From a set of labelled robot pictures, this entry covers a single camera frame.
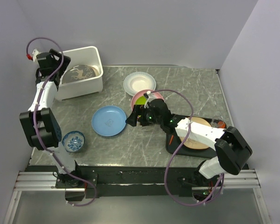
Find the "stacked plates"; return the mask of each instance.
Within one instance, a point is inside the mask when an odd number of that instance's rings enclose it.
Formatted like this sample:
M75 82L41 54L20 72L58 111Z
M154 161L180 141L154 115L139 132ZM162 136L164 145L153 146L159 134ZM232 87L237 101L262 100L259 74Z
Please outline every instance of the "stacked plates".
M134 96L141 90L155 90L156 82L148 73L138 71L125 78L123 88L129 95Z

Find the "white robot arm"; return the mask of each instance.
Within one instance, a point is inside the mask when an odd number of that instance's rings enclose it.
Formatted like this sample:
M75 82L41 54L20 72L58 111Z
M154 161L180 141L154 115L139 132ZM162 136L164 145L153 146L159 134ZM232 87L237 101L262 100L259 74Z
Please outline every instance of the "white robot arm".
M126 123L136 126L159 124L167 134L186 137L191 123L188 138L201 142L216 151L217 156L204 161L198 167L199 174L210 179L221 173L239 174L252 154L252 150L239 131L234 127L227 129L214 128L190 121L188 118L172 114L162 99L156 99L148 91L145 105L135 105Z
M75 160L72 159L66 152L64 146L61 143L61 128L59 127L50 107L53 105L54 96L58 91L60 77L63 75L68 64L70 63L70 58L64 57L64 62L60 70L46 83L43 88L45 80L60 65L61 55L60 53L51 49L50 52L38 52L38 54L33 54L33 57L34 61L37 60L40 66L35 75L36 95L28 111L20 114L20 122L29 145L31 147L36 147L38 150L42 150L52 159L58 168L58 178L61 181L69 180L72 178L66 174L65 169L73 175L79 175L79 171L77 170L78 166ZM48 150L44 150L40 145L40 142L36 136L32 119L41 88L43 88L43 91L36 112L36 120L38 131ZM61 167L56 161L56 158L63 165L63 167Z

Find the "pink plate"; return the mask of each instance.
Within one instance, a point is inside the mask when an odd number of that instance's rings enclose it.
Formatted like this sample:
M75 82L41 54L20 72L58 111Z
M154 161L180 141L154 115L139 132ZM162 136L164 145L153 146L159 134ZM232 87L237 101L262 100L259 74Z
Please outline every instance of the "pink plate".
M144 93L146 93L147 91L149 90L141 90L139 92L137 92L135 94L135 96L133 96L132 100L131 100L131 109L133 110L133 107L137 101L137 99L139 99L140 97L143 96ZM158 92L154 92L153 93L155 95L155 97L157 97L157 99L164 99L163 96L161 94L159 94Z

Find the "wooden plate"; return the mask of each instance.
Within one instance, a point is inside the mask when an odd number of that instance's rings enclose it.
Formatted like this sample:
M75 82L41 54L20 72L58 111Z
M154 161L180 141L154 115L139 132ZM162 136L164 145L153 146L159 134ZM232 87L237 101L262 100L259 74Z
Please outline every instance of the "wooden plate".
M206 126L210 126L210 124L202 119L202 118L196 118L196 117L192 117L192 121L196 122L196 123L199 123L199 124L202 124L202 125L206 125ZM188 148L191 148L191 149L197 149L197 150L200 150L200 149L207 149L208 146L203 144L203 143L200 143L198 141L195 141L195 140L192 140L192 139L187 139L185 141L185 143L183 144L184 146L188 147Z

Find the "gray marble surface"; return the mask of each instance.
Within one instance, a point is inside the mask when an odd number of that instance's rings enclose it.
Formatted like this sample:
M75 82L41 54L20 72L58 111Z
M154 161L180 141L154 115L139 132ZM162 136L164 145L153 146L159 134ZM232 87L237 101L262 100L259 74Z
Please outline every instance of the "gray marble surface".
M184 94L193 104L194 114L212 118L221 116L226 124L230 120L215 70L178 67L104 67L104 89L100 93L55 101L52 111L59 122L63 135L78 130L84 133L85 146L70 155L82 166L135 166L165 167L171 154L165 149L166 134L158 125L146 127L126 126L113 137L102 137L91 127L94 112L106 105L131 113L132 99L123 89L123 80L135 71L151 74L157 89L173 89ZM190 114L190 107L175 93L161 93L172 113ZM172 166L197 167L204 158L178 155ZM53 165L50 158L34 150L30 165Z

